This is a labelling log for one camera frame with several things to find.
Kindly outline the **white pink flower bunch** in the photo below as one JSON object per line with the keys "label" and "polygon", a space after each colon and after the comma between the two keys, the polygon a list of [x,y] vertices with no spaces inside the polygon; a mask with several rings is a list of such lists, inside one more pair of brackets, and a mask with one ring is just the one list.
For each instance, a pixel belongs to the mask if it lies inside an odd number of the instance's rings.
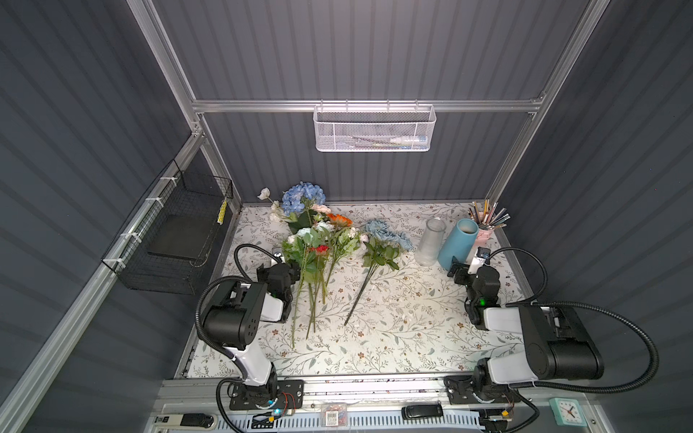
{"label": "white pink flower bunch", "polygon": [[[333,227],[330,224],[330,221],[321,220],[320,222],[314,224],[312,227],[301,229],[297,234],[288,236],[283,241],[282,249],[283,249],[284,258],[287,259],[290,263],[297,263],[297,265],[299,265],[299,267],[300,267],[300,279],[298,281],[297,294],[299,296],[301,296],[301,294],[306,293],[308,296],[309,318],[308,318],[308,325],[306,326],[306,333],[308,331],[309,320],[310,320],[309,287],[308,287],[308,283],[304,279],[305,278],[305,269],[306,269],[306,265],[308,262],[308,249],[310,247],[317,247],[319,245],[328,245],[328,238],[330,237],[330,233],[332,232],[332,230],[333,230]],[[362,239],[361,239],[362,233],[358,228],[357,228],[357,231],[359,233],[359,237],[358,237],[358,241],[357,241],[357,249],[356,250],[359,249],[361,242],[362,242]],[[328,273],[328,263],[326,266],[326,276],[327,276],[327,273]]]}

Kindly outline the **red gerbera flower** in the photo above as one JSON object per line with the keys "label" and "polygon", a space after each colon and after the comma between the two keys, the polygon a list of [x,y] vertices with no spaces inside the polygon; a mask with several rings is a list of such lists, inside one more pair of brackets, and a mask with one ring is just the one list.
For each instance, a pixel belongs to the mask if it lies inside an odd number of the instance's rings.
{"label": "red gerbera flower", "polygon": [[305,269],[305,281],[309,287],[310,320],[306,337],[317,332],[317,309],[319,302],[327,299],[326,266],[330,249],[319,245],[308,249],[308,262]]}

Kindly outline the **clear glass vase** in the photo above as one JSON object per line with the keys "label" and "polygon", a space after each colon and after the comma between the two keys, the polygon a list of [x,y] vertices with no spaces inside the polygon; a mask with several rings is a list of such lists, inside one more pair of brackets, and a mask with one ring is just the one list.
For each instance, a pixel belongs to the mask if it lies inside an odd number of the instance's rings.
{"label": "clear glass vase", "polygon": [[430,218],[415,251],[415,261],[420,266],[434,265],[438,259],[447,226],[440,218]]}

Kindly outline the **dusty blue rose bunch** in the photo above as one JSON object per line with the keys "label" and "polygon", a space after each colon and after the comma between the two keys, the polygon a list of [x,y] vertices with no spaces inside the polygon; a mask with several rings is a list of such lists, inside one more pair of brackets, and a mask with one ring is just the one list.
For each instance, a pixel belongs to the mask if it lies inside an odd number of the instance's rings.
{"label": "dusty blue rose bunch", "polygon": [[367,241],[363,241],[363,244],[366,246],[363,261],[366,275],[346,316],[344,326],[348,325],[375,273],[382,267],[389,268],[391,271],[399,271],[400,265],[398,260],[400,256],[413,249],[409,236],[404,232],[394,231],[382,219],[372,219],[366,222],[365,234],[368,237]]}

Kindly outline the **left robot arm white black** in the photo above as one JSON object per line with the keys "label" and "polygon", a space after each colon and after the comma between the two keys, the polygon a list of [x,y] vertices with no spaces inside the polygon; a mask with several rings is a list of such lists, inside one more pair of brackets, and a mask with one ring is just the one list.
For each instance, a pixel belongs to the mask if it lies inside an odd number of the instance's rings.
{"label": "left robot arm white black", "polygon": [[[253,249],[275,264],[256,269],[252,279],[240,264],[239,253]],[[238,376],[223,379],[231,411],[270,410],[302,406],[304,382],[281,380],[272,361],[256,340],[260,326],[283,324],[292,312],[293,285],[301,276],[297,263],[288,262],[258,245],[242,244],[234,250],[238,275],[212,281],[202,292],[194,312],[197,336],[208,347],[230,360]]]}

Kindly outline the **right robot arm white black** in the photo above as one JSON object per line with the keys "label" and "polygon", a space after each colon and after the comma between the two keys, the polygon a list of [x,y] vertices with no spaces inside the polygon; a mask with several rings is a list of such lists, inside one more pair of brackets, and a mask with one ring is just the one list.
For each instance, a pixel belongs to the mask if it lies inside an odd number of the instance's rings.
{"label": "right robot arm white black", "polygon": [[[444,384],[450,402],[469,397],[481,403],[493,403],[502,397],[516,402],[519,390],[525,388],[626,393],[653,380],[661,363],[655,343],[633,321],[616,312],[577,301],[540,303],[537,294],[501,305],[500,273],[491,265],[498,254],[480,247],[470,264],[452,257],[448,276],[467,291],[464,307],[471,325],[482,331],[516,334],[523,341],[523,351],[504,357],[483,357],[471,373],[446,377]],[[590,384],[603,376],[606,365],[579,317],[581,310],[616,320],[642,340],[649,362],[641,375],[625,384]]]}

